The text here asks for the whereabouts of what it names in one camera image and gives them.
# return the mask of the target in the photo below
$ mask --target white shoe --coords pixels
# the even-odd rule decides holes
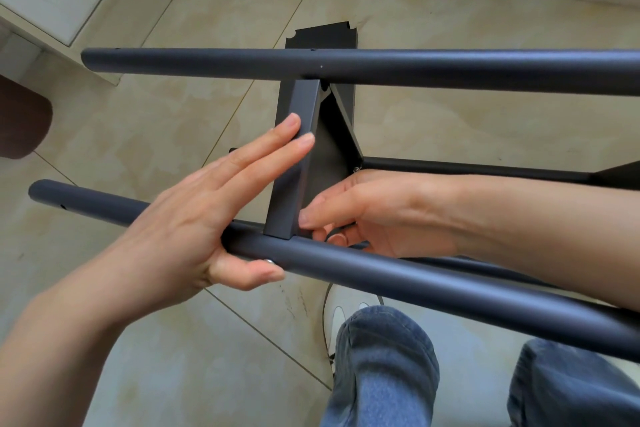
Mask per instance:
[[[323,329],[326,352],[329,356],[331,371],[335,375],[335,345],[338,331],[347,318],[359,309],[372,305],[382,305],[382,297],[367,292],[329,284],[324,297]]]

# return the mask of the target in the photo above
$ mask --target brown trash can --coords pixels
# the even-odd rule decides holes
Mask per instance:
[[[0,75],[0,157],[29,155],[47,135],[52,116],[48,99]]]

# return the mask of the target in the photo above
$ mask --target tile floor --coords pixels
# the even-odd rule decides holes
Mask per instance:
[[[279,48],[296,28],[345,20],[361,48],[640,47],[639,11],[573,0],[173,0],[145,45]],[[36,154],[0,160],[2,335],[30,297],[122,231],[31,203],[33,180],[152,199],[269,128],[278,91],[140,75],[113,87],[51,55],[25,84],[52,100],[54,121]],[[589,171],[636,160],[640,148],[631,98],[359,87],[356,101],[367,155]],[[268,199],[269,189],[239,218],[264,220]],[[325,290],[294,275],[251,293],[214,286],[136,323],[108,360],[86,424],[316,425],[332,383]],[[393,304],[434,340],[443,376],[434,425],[507,424],[524,336]]]

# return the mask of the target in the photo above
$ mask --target jeans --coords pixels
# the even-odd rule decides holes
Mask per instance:
[[[340,328],[335,381],[321,427],[428,427],[440,380],[422,328],[387,306],[358,310]],[[640,425],[640,389],[591,351],[527,342],[507,409],[513,427]]]

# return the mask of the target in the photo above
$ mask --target black metal rack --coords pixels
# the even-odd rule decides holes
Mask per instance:
[[[356,29],[338,23],[296,31],[284,50],[87,49],[94,71],[280,80],[276,123],[300,115],[314,149],[278,178],[266,223],[234,221],[231,253],[284,269],[487,324],[640,361],[640,314],[517,285],[545,285],[466,258],[399,260],[318,243],[298,228],[300,209],[362,168],[491,174],[640,189],[640,162],[599,172],[363,156],[353,132],[355,84],[640,96],[640,51],[357,50]],[[45,204],[128,226],[148,203],[37,181]]]

